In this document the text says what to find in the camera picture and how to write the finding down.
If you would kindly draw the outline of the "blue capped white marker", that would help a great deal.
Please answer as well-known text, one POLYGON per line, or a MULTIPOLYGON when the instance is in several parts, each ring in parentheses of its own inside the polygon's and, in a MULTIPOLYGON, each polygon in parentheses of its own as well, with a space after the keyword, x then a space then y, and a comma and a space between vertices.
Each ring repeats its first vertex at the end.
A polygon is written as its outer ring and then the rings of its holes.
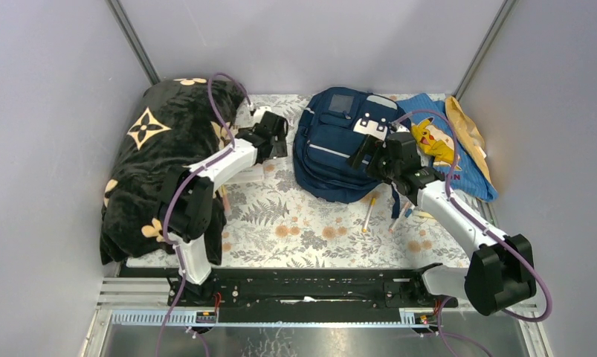
POLYGON ((410 207, 410 208, 406 209, 406 211, 404 212, 404 216, 406 218, 410 217, 412 215, 413 211, 414 211, 414 207, 410 207))

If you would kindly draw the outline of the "navy blue backpack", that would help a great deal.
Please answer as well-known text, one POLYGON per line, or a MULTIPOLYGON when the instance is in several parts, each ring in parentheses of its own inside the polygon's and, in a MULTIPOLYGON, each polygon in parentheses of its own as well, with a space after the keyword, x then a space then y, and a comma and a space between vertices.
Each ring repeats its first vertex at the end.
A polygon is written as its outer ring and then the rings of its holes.
POLYGON ((300 188, 328 202, 349 204, 364 198, 380 181, 348 160, 364 139, 384 140, 391 123, 404 115, 397 102, 379 94, 347 87, 331 87, 314 95, 300 117, 294 136, 292 160, 300 188))

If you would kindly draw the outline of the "orange capped white marker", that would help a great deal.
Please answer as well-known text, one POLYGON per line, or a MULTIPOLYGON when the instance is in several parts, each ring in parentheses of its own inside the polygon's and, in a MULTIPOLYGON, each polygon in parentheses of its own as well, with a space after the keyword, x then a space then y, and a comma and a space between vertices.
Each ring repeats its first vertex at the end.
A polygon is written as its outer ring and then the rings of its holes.
POLYGON ((400 223, 401 220, 403 220, 404 218, 406 218, 404 216, 404 212, 406 211, 406 209, 410 208, 412 206, 412 204, 410 202, 406 202, 405 204, 403 204, 402 208, 401 208, 401 212, 398 215, 397 218, 393 219, 388 231, 392 234, 394 232, 394 230, 396 229, 398 223, 400 223))

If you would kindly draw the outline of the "pink highlighter pen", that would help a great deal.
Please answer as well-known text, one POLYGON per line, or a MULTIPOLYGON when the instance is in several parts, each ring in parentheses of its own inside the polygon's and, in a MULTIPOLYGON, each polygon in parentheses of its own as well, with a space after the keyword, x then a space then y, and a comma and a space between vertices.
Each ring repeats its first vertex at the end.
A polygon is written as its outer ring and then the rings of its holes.
POLYGON ((229 196, 228 196, 228 191, 226 189, 226 187, 224 185, 221 186, 221 196, 222 196, 222 204, 224 207, 224 211, 225 214, 227 216, 230 215, 231 213, 231 206, 230 206, 230 200, 229 200, 229 196))

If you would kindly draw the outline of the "beige tape box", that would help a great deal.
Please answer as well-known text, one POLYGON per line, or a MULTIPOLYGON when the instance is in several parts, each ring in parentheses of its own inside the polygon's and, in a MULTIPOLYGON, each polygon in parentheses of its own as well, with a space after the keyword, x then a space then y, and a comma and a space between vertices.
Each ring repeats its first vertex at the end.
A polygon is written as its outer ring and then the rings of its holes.
POLYGON ((243 169, 235 176, 226 181, 226 184, 247 184, 265 179, 265 170, 262 164, 256 164, 247 169, 243 169))

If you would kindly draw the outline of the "yellow capped white marker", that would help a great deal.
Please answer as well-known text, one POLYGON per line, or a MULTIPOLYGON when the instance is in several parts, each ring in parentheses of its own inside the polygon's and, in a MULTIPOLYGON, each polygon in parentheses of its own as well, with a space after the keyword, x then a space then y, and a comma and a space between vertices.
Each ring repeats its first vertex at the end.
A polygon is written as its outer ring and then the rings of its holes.
POLYGON ((375 203, 376 203, 376 198, 375 198, 375 197, 372 197, 372 198, 371 198, 371 200, 370 200, 369 207, 368 207, 368 209, 367 209, 367 213, 366 213, 366 215, 365 215, 365 217, 364 217, 363 224, 362 224, 362 229, 361 229, 361 231, 362 231, 363 233, 366 233, 366 232, 368 231, 368 227, 369 227, 369 223, 370 223, 370 218, 371 218, 371 216, 372 216, 372 212, 373 212, 373 210, 374 210, 375 203))

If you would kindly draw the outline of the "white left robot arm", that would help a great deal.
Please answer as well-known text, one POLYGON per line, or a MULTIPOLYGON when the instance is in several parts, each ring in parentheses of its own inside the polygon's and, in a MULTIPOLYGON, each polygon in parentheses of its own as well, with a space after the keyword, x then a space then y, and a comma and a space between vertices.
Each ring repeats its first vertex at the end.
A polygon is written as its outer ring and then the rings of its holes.
POLYGON ((164 241, 178 258, 187 282, 185 296, 197 306, 213 298, 204 235, 210 227, 214 196, 227 181, 264 161, 287 156, 288 121, 267 107, 252 112, 255 123, 241 128, 225 148, 198 163, 168 170, 158 196, 157 216, 164 241))

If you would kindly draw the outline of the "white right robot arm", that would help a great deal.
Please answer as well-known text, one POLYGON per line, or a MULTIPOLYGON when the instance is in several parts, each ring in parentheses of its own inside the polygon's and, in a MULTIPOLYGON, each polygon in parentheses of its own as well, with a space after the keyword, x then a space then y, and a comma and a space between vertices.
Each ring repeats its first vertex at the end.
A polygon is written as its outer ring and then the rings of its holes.
POLYGON ((428 306, 442 295, 467 300, 488 316, 536 295, 532 246, 527 238, 510 237, 451 194, 444 175, 422 165, 409 132, 395 132, 384 140, 366 135, 347 163, 391 184, 429 213, 469 257, 467 268, 435 265, 422 269, 421 279, 409 287, 416 305, 428 306))

